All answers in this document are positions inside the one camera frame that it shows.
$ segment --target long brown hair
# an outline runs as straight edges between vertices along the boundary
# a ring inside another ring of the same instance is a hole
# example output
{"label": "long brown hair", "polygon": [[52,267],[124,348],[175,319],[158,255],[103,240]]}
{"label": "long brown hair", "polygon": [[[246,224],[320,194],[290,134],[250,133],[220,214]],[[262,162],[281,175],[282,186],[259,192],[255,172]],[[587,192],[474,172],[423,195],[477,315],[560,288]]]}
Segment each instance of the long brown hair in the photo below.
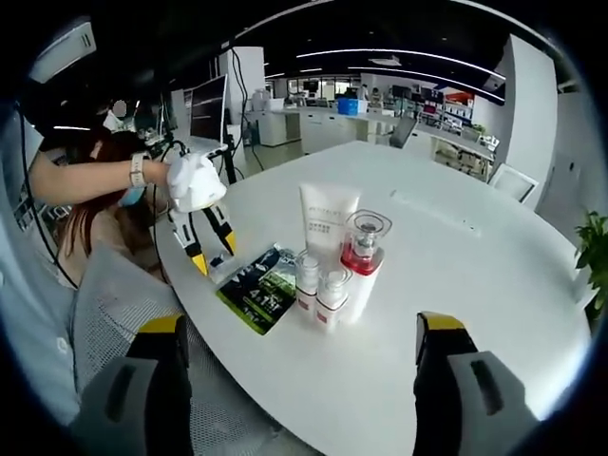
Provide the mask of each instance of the long brown hair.
{"label": "long brown hair", "polygon": [[[144,149],[145,143],[135,133],[120,131],[113,133],[109,138],[105,138],[97,154],[97,158],[94,160],[89,159],[88,161],[122,162],[129,160],[132,154],[142,152]],[[116,204],[123,194],[124,190],[108,193],[107,195],[76,204],[72,208],[66,224],[66,235],[64,236],[64,242],[69,241],[69,249],[66,251],[68,256],[74,251],[76,236],[80,236],[86,255],[89,256],[91,254],[91,226],[95,216],[113,204]]]}

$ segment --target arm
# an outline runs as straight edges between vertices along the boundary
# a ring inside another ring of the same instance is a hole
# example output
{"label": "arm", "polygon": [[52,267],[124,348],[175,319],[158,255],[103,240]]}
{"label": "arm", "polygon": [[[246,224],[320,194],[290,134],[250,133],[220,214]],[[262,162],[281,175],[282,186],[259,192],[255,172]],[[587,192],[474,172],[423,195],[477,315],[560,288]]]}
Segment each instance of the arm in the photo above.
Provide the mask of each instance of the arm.
{"label": "arm", "polygon": [[[143,178],[166,185],[168,169],[166,163],[145,160]],[[34,196],[47,204],[77,204],[130,187],[130,171],[130,161],[58,166],[38,152],[29,169],[29,180]]]}

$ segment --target air conditioner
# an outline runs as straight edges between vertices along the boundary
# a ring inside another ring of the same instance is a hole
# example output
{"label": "air conditioner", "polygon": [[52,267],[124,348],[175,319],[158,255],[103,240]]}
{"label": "air conditioner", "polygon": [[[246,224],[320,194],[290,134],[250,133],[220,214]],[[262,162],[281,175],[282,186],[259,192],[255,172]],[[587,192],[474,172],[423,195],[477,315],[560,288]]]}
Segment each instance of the air conditioner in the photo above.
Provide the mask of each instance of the air conditioner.
{"label": "air conditioner", "polygon": [[44,84],[57,73],[95,52],[95,38],[90,22],[80,23],[57,38],[36,59],[30,77]]}

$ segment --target white tube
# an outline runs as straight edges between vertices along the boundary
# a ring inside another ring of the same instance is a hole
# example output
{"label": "white tube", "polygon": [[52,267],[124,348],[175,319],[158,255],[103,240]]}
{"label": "white tube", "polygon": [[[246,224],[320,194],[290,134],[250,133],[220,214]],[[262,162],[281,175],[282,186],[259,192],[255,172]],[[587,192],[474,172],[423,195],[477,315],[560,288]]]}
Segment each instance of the white tube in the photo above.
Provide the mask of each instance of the white tube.
{"label": "white tube", "polygon": [[306,248],[321,260],[337,261],[344,240],[344,226],[356,211],[361,192],[326,183],[301,183]]}

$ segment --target ceiling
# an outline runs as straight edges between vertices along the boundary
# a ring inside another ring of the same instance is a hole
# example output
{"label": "ceiling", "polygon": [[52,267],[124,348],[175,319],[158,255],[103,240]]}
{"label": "ceiling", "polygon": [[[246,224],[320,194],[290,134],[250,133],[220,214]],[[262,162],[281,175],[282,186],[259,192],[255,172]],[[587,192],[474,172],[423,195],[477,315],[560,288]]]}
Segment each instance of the ceiling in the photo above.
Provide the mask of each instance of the ceiling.
{"label": "ceiling", "polygon": [[[53,78],[47,84],[48,92],[63,99],[82,97],[88,91],[128,97],[133,91],[158,86],[178,88],[191,86],[193,82],[199,84],[209,77],[209,59],[221,52],[222,43],[235,36],[233,43],[237,46],[264,47],[269,62],[265,68],[267,74],[285,72],[288,77],[300,74],[301,69],[315,67],[322,67],[327,73],[359,73],[360,70],[350,71],[348,67],[374,67],[368,60],[370,57],[386,56],[385,53],[342,53],[295,57],[331,49],[413,50],[493,70],[503,56],[504,44],[511,32],[544,46],[503,19],[446,0],[375,0],[364,8],[357,8],[346,0],[241,2],[237,8],[229,3],[210,5],[191,0],[159,2],[154,8],[150,5],[147,0],[110,0],[84,2],[74,10],[53,3],[53,8],[41,11],[43,15],[48,13],[44,32],[53,30],[53,26],[58,29],[75,16],[89,16],[98,46],[90,58]],[[253,27],[266,18],[298,7],[300,10],[296,12]],[[530,21],[530,25],[538,23],[530,14],[520,14],[525,9],[511,9],[509,13]],[[48,40],[49,36],[46,41],[31,38],[28,44],[39,51]],[[407,54],[399,58],[401,69],[470,86],[483,87],[488,77],[483,71],[438,58]]]}

